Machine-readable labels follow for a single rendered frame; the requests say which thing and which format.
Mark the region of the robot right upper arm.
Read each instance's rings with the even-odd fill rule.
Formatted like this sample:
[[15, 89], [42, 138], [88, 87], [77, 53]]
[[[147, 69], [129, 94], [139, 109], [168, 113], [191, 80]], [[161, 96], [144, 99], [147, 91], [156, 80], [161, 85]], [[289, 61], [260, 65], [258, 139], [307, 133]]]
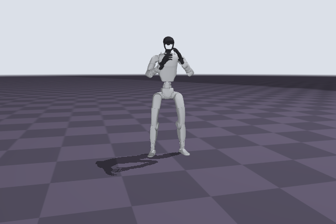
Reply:
[[[147, 69], [147, 71], [153, 69], [153, 68], [155, 67], [155, 63], [157, 63], [158, 60], [159, 60], [159, 55], [154, 55], [154, 56], [151, 58], [151, 60], [150, 60], [150, 63], [149, 63], [149, 65], [148, 65], [148, 69]], [[149, 75], [146, 75], [146, 76], [149, 77], [149, 78], [153, 77], [153, 76], [150, 75], [150, 74], [149, 74]]]

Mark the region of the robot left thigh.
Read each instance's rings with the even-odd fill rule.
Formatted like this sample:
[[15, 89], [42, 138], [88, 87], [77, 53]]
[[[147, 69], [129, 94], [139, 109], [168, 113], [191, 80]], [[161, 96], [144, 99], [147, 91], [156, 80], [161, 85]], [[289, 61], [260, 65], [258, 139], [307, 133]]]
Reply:
[[183, 96], [179, 92], [174, 92], [173, 100], [175, 101], [175, 107], [177, 112], [178, 121], [175, 125], [178, 129], [181, 129], [182, 124], [185, 124], [185, 107]]

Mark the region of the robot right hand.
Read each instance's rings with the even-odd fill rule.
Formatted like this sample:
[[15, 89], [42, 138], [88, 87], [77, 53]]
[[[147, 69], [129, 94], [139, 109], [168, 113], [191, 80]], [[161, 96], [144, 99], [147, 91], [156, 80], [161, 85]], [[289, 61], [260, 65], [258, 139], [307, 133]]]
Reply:
[[170, 56], [172, 56], [172, 55], [171, 55], [171, 54], [167, 54], [167, 55], [165, 55], [165, 56], [163, 57], [162, 61], [159, 63], [159, 65], [160, 65], [159, 70], [162, 70], [162, 69], [163, 69], [164, 64], [166, 64], [167, 61], [172, 60], [172, 59], [169, 59], [169, 58], [172, 58], [172, 57], [170, 57]]

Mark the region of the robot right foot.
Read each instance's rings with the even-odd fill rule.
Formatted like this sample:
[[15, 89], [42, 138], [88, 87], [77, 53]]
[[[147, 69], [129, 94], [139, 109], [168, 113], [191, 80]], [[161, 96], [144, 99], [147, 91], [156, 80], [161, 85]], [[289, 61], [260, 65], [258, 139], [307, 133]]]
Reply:
[[153, 157], [155, 155], [155, 153], [156, 153], [155, 150], [150, 151], [149, 154], [148, 154], [148, 157]]

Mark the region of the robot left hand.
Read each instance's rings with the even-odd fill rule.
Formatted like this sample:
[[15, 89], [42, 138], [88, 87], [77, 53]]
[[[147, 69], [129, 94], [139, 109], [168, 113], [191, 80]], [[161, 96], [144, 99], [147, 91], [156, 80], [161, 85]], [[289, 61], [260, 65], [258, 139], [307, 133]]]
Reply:
[[173, 49], [173, 51], [177, 53], [177, 55], [178, 55], [178, 57], [179, 57], [178, 60], [180, 61], [180, 63], [181, 63], [181, 64], [184, 64], [184, 61], [183, 61], [183, 58], [182, 58], [180, 52], [179, 52], [176, 48], [171, 48], [171, 49]]

